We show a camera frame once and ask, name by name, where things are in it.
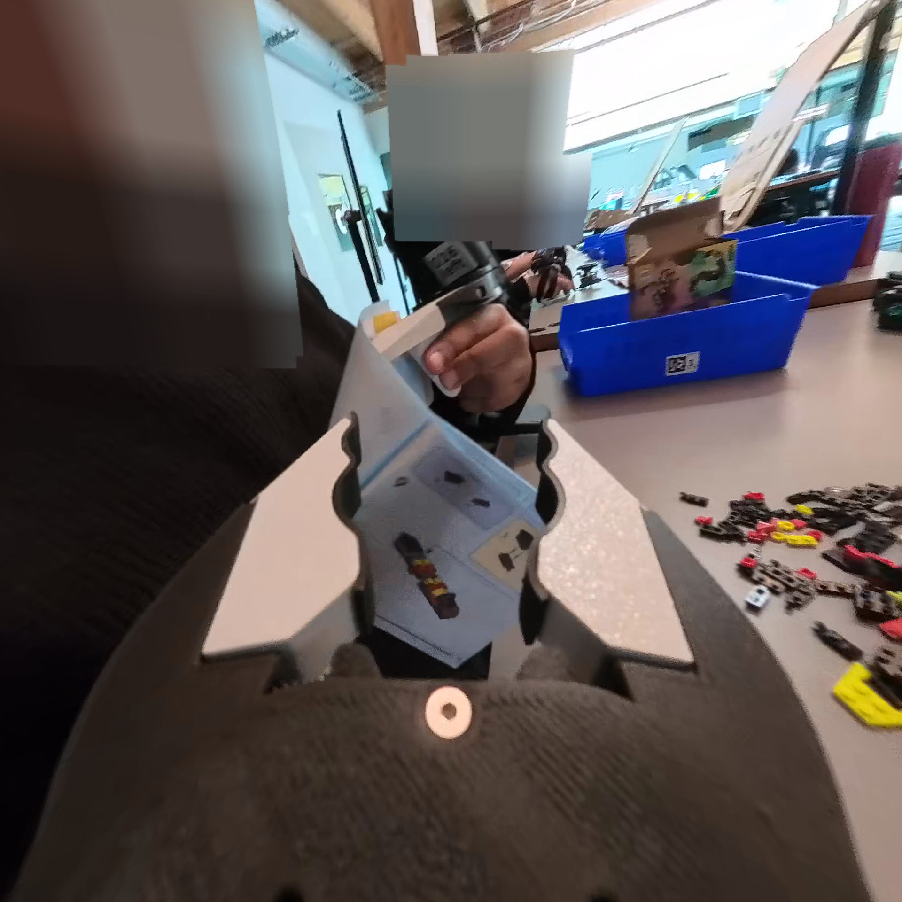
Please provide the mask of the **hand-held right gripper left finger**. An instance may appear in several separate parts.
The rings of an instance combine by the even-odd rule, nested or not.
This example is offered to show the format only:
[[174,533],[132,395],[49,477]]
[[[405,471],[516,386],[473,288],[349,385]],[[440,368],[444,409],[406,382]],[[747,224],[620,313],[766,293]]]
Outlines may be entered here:
[[255,499],[201,649],[205,660],[273,653],[332,660],[372,625],[355,413]]

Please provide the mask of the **pile of lego pieces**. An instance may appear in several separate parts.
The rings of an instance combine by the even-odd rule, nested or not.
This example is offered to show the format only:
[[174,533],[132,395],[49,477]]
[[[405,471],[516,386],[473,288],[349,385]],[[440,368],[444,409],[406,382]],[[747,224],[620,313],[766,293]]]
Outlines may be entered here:
[[864,482],[801,490],[773,507],[760,491],[728,502],[720,518],[708,498],[682,491],[678,499],[701,511],[701,537],[743,550],[736,570],[752,588],[743,604],[752,612],[781,600],[786,614],[819,598],[845,602],[856,622],[877,630],[872,652],[822,621],[811,632],[848,663],[833,699],[862,725],[901,727],[901,487]]

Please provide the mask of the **black hand-held device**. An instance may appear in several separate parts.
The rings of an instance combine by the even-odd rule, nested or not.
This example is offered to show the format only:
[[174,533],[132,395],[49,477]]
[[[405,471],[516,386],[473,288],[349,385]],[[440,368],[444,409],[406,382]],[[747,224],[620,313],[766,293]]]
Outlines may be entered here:
[[533,254],[526,279],[535,301],[550,302],[574,290],[567,251],[566,245],[559,245],[535,251]]

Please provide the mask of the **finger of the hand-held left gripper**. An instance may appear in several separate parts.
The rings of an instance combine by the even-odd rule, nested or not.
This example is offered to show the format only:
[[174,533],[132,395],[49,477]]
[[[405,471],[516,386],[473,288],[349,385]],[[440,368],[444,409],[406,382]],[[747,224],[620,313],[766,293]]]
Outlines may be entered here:
[[422,355],[447,329],[444,305],[447,296],[439,297],[401,317],[386,301],[379,300],[370,308],[370,342],[382,356]]

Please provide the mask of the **blue plastic bin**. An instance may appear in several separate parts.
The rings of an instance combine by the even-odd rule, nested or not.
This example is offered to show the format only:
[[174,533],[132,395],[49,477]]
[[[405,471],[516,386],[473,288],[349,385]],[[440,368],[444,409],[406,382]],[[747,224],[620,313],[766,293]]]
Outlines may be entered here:
[[558,349],[582,397],[777,371],[816,290],[739,272],[731,302],[646,320],[628,318],[626,294],[586,300],[562,311]]
[[[728,233],[736,241],[737,274],[745,272],[822,287],[845,280],[871,224],[870,215],[805,217],[793,223],[745,228]],[[626,265],[626,232],[638,218],[586,236],[584,255],[607,268]]]

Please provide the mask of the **large cardboard sheet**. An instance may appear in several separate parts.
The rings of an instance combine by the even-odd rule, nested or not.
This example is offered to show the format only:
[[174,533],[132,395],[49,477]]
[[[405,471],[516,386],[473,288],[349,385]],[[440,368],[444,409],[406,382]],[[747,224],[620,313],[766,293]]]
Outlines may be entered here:
[[784,73],[721,182],[723,231],[736,232],[748,222],[803,125],[799,117],[806,97],[887,6],[888,1],[859,6],[813,41]]

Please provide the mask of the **printed cardboard lego box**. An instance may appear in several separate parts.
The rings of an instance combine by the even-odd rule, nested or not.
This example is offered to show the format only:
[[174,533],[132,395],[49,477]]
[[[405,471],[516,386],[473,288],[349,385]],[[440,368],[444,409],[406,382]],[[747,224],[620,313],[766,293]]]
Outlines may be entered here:
[[629,320],[721,306],[736,275],[738,242],[723,236],[718,197],[637,218],[625,233]]

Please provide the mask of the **black tripod stand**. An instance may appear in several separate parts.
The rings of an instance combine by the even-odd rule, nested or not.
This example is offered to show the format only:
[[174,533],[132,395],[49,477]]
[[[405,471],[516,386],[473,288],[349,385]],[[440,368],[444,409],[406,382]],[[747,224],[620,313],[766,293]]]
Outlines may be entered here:
[[377,285],[383,285],[385,282],[384,272],[381,265],[381,257],[378,251],[377,242],[375,240],[376,231],[373,227],[373,223],[371,222],[370,217],[370,208],[367,206],[365,202],[365,196],[363,192],[363,187],[360,183],[360,180],[357,176],[357,171],[355,168],[355,162],[353,158],[353,154],[351,152],[351,146],[347,138],[346,130],[344,127],[344,118],[342,117],[342,112],[338,110],[336,112],[336,118],[339,124],[339,131],[341,136],[341,142],[344,150],[344,156],[346,165],[349,170],[349,174],[351,176],[352,185],[355,193],[355,198],[357,200],[358,208],[362,215],[362,223],[365,229],[365,239],[367,242],[368,249],[370,251],[370,257],[372,260],[372,271],[375,277],[375,283]]

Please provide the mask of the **person's left hand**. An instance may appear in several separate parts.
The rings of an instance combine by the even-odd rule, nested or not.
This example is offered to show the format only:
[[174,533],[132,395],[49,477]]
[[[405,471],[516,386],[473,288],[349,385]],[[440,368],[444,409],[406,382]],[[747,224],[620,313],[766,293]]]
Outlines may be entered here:
[[450,327],[424,354],[427,371],[468,414],[506,410],[529,392],[534,358],[522,324],[490,303]]

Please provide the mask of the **black device with green light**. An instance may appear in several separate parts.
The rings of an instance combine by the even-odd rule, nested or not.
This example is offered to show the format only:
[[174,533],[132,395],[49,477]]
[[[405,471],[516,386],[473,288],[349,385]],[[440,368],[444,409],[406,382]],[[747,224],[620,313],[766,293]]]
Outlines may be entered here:
[[901,271],[889,272],[878,280],[872,310],[879,330],[901,333]]

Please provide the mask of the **pale blue lego instruction booklet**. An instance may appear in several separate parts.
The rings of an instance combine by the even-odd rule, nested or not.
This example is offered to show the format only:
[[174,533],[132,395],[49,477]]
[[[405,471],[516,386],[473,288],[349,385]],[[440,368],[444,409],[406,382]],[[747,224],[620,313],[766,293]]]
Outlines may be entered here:
[[516,623],[545,531],[536,490],[462,431],[457,397],[411,354],[389,360],[357,326],[332,421],[355,413],[377,630],[459,669]]

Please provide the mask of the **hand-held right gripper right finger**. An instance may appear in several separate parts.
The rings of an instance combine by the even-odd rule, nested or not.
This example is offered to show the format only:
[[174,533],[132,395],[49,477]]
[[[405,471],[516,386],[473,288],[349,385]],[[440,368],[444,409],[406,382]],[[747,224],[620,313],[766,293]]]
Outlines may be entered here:
[[613,662],[689,672],[693,650],[642,504],[564,427],[537,442],[536,512],[520,604],[525,646],[549,648],[572,677]]

